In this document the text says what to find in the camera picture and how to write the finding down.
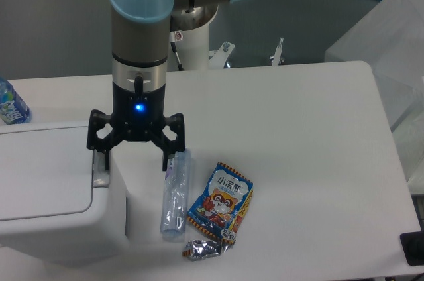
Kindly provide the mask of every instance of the blue label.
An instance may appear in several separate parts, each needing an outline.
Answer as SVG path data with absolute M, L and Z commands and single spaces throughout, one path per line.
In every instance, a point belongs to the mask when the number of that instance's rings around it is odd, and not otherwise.
M 29 116 L 29 108 L 14 90 L 1 97 L 0 117 L 6 124 L 25 123 Z

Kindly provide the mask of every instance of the candy wrapper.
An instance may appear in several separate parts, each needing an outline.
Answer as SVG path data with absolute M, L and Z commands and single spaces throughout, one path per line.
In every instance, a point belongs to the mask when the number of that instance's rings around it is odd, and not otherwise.
M 234 243 L 253 195 L 253 183 L 230 166 L 218 163 L 187 218 L 208 237 Z
M 221 256 L 225 251 L 231 248 L 232 245 L 224 241 L 203 241 L 192 240 L 189 241 L 183 256 L 191 261 L 205 260 L 206 258 L 213 258 L 214 256 Z

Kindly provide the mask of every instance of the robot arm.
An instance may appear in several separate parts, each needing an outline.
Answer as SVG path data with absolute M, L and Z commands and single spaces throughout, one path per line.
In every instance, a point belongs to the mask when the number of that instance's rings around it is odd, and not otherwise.
M 190 13 L 196 7 L 238 0 L 110 0 L 112 15 L 113 113 L 91 112 L 87 147 L 105 154 L 121 141 L 152 141 L 161 148 L 162 169 L 169 155 L 185 150 L 181 113 L 164 117 L 164 98 L 172 11 Z M 97 131 L 113 130 L 104 138 Z M 170 141 L 163 129 L 177 134 Z

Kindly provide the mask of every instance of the clear plastic tube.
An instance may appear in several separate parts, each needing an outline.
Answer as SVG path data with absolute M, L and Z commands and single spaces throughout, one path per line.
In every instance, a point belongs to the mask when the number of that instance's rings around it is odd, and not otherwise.
M 179 241 L 186 231 L 191 152 L 177 152 L 168 160 L 160 232 L 166 240 Z

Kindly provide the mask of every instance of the white plastic machine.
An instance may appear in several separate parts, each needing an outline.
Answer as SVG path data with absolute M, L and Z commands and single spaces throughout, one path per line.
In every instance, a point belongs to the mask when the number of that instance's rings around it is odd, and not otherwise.
M 125 183 L 86 140 L 87 122 L 0 127 L 2 245 L 53 262 L 128 247 Z

